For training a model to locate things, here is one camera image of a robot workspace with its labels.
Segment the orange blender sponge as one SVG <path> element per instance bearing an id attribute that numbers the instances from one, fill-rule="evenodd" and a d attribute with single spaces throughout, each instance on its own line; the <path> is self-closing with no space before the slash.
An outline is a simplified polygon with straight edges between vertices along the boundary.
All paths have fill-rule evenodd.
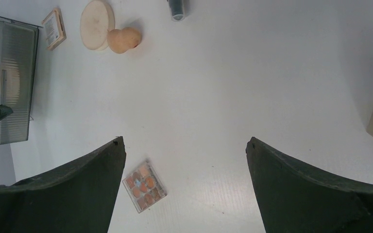
<path id="1" fill-rule="evenodd" d="M 142 40 L 142 34 L 133 27 L 123 29 L 113 29 L 107 33 L 109 48 L 118 54 L 123 54 L 128 50 L 136 48 Z"/>

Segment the eyeshadow palette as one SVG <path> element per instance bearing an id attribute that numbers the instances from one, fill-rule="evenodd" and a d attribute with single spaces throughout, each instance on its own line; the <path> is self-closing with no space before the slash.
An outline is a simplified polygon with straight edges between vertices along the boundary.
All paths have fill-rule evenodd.
<path id="1" fill-rule="evenodd" d="M 139 214 L 168 195 L 148 159 L 134 168 L 122 180 L 122 184 Z"/>

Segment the round beige sponge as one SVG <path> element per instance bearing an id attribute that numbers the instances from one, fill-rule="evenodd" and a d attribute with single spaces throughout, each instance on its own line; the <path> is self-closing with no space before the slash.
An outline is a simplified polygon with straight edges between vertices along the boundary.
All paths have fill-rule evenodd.
<path id="1" fill-rule="evenodd" d="M 17 68 L 2 69 L 5 83 L 5 98 L 7 101 L 18 102 L 20 98 L 20 75 Z"/>
<path id="2" fill-rule="evenodd" d="M 115 29 L 115 17 L 109 3 L 104 0 L 89 2 L 81 14 L 80 36 L 83 45 L 94 51 L 108 47 L 108 32 Z"/>

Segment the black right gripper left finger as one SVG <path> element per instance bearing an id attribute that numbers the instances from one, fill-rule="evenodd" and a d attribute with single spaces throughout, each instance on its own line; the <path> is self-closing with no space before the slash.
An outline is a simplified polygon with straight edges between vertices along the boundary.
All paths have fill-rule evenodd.
<path id="1" fill-rule="evenodd" d="M 125 160 L 119 136 L 52 170 L 0 185 L 0 233 L 108 232 Z"/>

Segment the clear acrylic makeup organizer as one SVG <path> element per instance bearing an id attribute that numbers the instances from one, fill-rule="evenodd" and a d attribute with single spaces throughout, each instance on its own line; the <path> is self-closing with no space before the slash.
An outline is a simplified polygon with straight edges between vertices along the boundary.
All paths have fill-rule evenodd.
<path id="1" fill-rule="evenodd" d="M 39 27 L 0 17 L 0 145 L 28 140 Z"/>

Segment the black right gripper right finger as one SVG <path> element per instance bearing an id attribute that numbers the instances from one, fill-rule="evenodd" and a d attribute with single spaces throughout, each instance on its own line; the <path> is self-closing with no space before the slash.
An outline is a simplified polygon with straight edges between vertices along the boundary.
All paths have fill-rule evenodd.
<path id="1" fill-rule="evenodd" d="M 252 137 L 248 168 L 268 233 L 373 233 L 373 184 L 284 154 Z"/>

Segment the small square pink compact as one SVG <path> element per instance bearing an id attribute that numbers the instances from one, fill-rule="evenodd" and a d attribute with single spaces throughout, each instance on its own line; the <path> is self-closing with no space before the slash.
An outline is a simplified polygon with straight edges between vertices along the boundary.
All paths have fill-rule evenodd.
<path id="1" fill-rule="evenodd" d="M 55 7 L 42 21 L 47 49 L 54 50 L 67 38 L 61 10 Z"/>

